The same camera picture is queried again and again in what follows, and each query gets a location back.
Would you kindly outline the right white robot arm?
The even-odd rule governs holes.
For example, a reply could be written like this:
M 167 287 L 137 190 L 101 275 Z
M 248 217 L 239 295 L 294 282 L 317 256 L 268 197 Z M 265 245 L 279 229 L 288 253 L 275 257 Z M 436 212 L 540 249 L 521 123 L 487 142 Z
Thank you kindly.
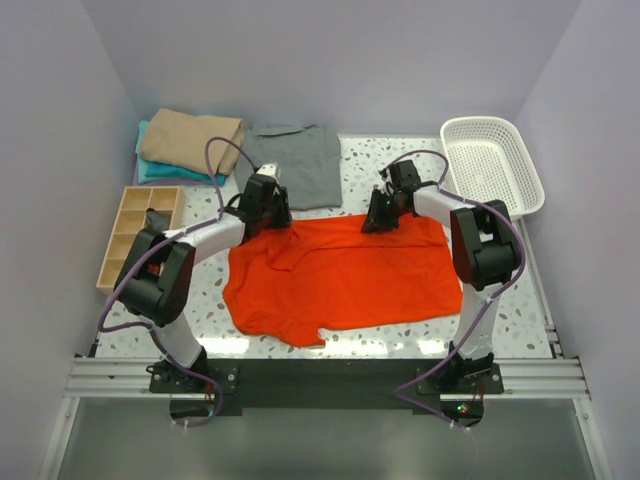
M 440 181 L 423 181 L 410 160 L 392 162 L 380 176 L 384 186 L 372 191 L 362 231 L 390 232 L 406 214 L 437 221 L 450 230 L 454 271 L 463 286 L 459 325 L 447 356 L 395 393 L 428 380 L 442 393 L 469 392 L 494 367 L 499 298 L 526 266 L 522 237 L 504 202 L 482 203 L 446 190 Z

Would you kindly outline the orange t-shirt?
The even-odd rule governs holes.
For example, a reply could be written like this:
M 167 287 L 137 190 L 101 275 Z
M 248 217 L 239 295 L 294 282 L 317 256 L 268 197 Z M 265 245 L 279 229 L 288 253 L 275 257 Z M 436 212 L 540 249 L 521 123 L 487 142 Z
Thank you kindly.
M 365 234 L 361 215 L 296 220 L 231 249 L 223 298 L 243 334 L 293 347 L 320 332 L 430 320 L 460 312 L 462 291 L 443 227 L 404 216 Z

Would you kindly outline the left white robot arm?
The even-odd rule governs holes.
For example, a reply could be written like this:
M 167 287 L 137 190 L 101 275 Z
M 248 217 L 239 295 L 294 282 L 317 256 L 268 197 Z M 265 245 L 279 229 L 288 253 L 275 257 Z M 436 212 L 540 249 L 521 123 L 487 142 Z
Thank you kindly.
M 250 175 L 244 191 L 224 205 L 217 218 L 181 230 L 160 232 L 147 227 L 138 232 L 113 297 L 139 318 L 132 324 L 149 331 L 162 355 L 150 368 L 156 384 L 179 393 L 211 394 L 219 389 L 206 351 L 186 320 L 193 269 L 264 229 L 287 228 L 291 222 L 279 167 L 267 164 Z

